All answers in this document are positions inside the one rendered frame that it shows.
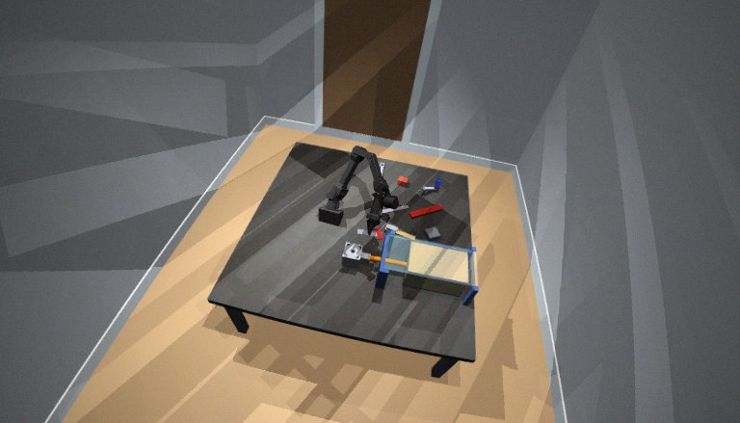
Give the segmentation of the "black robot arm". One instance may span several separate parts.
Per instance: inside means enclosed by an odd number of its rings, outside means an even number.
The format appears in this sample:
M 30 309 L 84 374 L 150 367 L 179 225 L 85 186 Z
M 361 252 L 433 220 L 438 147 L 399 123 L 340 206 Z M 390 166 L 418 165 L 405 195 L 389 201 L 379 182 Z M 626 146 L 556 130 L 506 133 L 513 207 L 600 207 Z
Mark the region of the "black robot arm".
M 377 160 L 377 155 L 375 153 L 369 152 L 366 150 L 366 148 L 356 145 L 353 147 L 353 150 L 351 152 L 351 160 L 344 171 L 340 181 L 336 183 L 331 191 L 327 193 L 328 204 L 326 209 L 337 211 L 339 208 L 339 201 L 342 200 L 348 193 L 347 185 L 355 172 L 358 163 L 360 163 L 364 158 L 368 159 L 369 166 L 371 169 L 371 172 L 373 174 L 373 186 L 375 193 L 371 196 L 374 197 L 373 204 L 379 205 L 381 207 L 391 208 L 391 209 L 397 209 L 399 205 L 398 196 L 392 196 L 389 192 L 388 184 L 386 183 L 385 179 L 382 176 L 380 166 Z M 377 193 L 376 193 L 377 192 Z M 379 193 L 379 194 L 378 194 Z M 383 197 L 384 196 L 384 197 Z M 378 213 L 379 217 L 383 219 L 386 223 L 390 220 L 390 217 L 388 214 L 385 214 L 382 212 L 382 209 Z

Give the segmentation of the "clear-panelled rack with blue uprights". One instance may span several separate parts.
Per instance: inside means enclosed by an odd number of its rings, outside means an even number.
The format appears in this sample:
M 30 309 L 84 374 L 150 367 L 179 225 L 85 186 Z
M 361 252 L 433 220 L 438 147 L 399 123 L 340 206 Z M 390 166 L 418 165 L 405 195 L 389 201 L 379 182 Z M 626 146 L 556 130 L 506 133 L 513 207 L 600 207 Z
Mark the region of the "clear-panelled rack with blue uprights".
M 385 286 L 462 301 L 479 292 L 477 247 L 470 250 L 395 234 L 390 230 L 383 277 Z

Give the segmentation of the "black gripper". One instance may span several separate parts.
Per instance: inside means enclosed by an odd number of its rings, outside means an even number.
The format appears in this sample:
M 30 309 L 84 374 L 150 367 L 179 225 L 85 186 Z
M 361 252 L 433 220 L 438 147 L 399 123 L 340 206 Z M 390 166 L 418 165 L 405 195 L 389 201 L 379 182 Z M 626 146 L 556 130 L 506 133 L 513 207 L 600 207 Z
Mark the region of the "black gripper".
M 382 209 L 382 212 L 383 212 L 383 208 L 381 206 L 376 205 L 376 204 L 372 204 L 371 211 L 366 216 L 367 219 L 369 218 L 367 220 L 368 235 L 371 234 L 371 232 L 373 231 L 373 229 L 374 229 L 374 227 L 376 225 L 379 225 L 380 224 L 381 221 L 380 221 L 380 217 L 379 217 L 378 213 L 379 213 L 379 211 L 381 209 Z

